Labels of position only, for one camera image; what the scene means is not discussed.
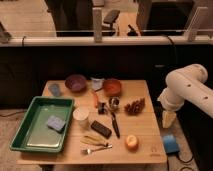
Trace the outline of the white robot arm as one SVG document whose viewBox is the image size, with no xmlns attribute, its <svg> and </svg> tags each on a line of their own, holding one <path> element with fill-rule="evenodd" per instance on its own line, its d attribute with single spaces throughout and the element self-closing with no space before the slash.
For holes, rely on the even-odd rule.
<svg viewBox="0 0 213 171">
<path fill-rule="evenodd" d="M 208 72 L 201 64 L 191 64 L 169 72 L 165 78 L 167 87 L 158 101 L 163 107 L 162 126 L 169 128 L 175 121 L 176 112 L 189 101 L 213 118 L 213 90 L 205 85 Z"/>
</svg>

